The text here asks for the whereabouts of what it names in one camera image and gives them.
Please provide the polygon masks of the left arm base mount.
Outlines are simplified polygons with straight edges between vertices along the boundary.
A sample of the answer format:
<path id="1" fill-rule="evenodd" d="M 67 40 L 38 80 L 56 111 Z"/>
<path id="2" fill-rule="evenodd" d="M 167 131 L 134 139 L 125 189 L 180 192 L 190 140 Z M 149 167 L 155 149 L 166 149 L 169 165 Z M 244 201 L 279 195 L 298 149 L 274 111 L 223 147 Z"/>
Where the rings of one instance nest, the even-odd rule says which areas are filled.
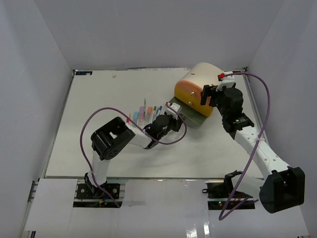
<path id="1" fill-rule="evenodd" d="M 119 208 L 122 205 L 125 184 L 124 183 L 106 183 L 102 185 L 104 190 L 106 190 L 116 201 L 115 202 L 109 197 L 107 193 L 96 188 L 95 193 L 91 191 L 88 185 L 80 181 L 77 183 L 73 207 L 74 208 Z"/>

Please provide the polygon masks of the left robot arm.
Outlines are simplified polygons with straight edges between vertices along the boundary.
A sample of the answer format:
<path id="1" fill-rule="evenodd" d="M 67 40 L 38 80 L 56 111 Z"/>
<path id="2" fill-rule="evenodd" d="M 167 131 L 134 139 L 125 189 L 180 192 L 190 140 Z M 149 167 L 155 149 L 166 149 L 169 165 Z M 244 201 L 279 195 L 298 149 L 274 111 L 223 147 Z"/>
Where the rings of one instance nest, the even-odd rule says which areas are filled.
<path id="1" fill-rule="evenodd" d="M 149 150 L 162 144 L 161 139 L 170 131 L 178 132 L 184 118 L 177 114 L 164 113 L 139 130 L 115 117 L 91 135 L 93 160 L 90 171 L 85 174 L 87 191 L 94 198 L 100 198 L 106 189 L 107 171 L 111 159 L 126 145 L 132 144 Z"/>

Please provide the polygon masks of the light blue cap highlighter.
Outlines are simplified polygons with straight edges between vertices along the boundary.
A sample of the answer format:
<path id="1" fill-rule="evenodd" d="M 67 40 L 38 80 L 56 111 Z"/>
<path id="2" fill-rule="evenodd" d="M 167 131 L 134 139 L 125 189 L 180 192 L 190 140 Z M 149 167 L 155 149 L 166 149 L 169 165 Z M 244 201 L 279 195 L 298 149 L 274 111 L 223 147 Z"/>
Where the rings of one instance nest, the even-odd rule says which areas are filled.
<path id="1" fill-rule="evenodd" d="M 139 118 L 139 112 L 134 112 L 132 119 L 133 119 L 133 121 L 134 121 L 135 123 L 138 122 L 138 118 Z"/>

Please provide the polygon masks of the orange cap highlighter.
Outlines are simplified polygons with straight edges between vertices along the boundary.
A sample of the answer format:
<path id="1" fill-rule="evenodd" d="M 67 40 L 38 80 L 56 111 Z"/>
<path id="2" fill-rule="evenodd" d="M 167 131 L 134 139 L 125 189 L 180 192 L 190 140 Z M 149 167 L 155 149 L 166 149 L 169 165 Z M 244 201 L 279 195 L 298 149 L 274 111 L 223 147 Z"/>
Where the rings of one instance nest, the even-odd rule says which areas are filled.
<path id="1" fill-rule="evenodd" d="M 146 112 L 146 122 L 150 121 L 150 117 L 151 117 L 152 112 L 153 112 L 153 107 L 148 107 L 147 112 Z"/>

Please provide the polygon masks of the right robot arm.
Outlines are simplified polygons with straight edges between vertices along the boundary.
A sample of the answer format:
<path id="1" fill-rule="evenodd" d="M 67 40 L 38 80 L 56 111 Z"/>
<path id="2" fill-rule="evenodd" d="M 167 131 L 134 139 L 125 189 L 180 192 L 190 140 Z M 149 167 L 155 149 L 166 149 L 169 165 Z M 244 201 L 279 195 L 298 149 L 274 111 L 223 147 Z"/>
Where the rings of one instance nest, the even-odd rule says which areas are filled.
<path id="1" fill-rule="evenodd" d="M 305 173 L 283 161 L 257 133 L 254 123 L 243 113 L 243 94 L 235 87 L 205 85 L 201 105 L 216 107 L 225 131 L 250 155 L 263 180 L 243 171 L 225 175 L 224 193 L 231 198 L 241 192 L 258 199 L 269 213 L 276 213 L 304 203 Z"/>

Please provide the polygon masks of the purple cap highlighter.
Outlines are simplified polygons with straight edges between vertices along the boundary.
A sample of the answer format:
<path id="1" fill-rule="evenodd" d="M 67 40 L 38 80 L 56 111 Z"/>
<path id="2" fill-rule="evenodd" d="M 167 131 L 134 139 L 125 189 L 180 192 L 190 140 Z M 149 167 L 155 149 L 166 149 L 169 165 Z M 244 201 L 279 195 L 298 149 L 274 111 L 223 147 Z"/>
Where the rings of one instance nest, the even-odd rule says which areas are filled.
<path id="1" fill-rule="evenodd" d="M 139 115 L 138 115 L 138 125 L 143 126 L 144 124 L 144 116 L 145 116 L 145 107 L 141 106 L 139 108 Z"/>

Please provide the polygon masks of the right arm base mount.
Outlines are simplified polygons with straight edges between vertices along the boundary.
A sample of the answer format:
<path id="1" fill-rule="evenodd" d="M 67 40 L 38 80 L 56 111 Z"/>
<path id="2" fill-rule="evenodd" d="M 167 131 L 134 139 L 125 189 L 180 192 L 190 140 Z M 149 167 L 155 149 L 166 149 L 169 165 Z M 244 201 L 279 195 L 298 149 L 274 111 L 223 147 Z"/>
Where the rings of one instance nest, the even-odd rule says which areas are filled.
<path id="1" fill-rule="evenodd" d="M 222 210 L 241 174 L 241 171 L 234 171 L 227 174 L 224 180 L 210 180 L 206 183 L 206 187 L 202 189 L 202 193 L 207 195 L 208 209 L 210 211 Z M 248 200 L 239 206 L 238 210 L 255 209 L 255 202 L 259 199 L 259 192 L 263 183 L 263 180 L 245 175 L 234 192 L 233 197 L 230 199 L 226 210 L 234 208 L 245 198 Z"/>

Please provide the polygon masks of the grey-green bottom drawer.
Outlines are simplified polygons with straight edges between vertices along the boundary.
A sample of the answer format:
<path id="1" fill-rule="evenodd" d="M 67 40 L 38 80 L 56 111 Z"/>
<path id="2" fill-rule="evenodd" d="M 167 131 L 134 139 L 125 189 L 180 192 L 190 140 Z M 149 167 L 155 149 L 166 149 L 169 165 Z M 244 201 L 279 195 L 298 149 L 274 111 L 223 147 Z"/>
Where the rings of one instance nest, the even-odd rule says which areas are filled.
<path id="1" fill-rule="evenodd" d="M 171 100 L 169 100 L 169 102 L 171 104 L 176 103 L 176 104 L 178 104 L 181 107 L 181 110 L 180 110 L 179 113 L 183 116 L 183 118 L 185 119 L 186 124 L 189 127 L 198 128 L 207 119 L 206 116 L 204 116 L 200 112 L 194 110 L 193 108 L 191 108 L 187 104 L 183 103 L 182 101 L 180 101 L 176 97 L 173 97 Z"/>

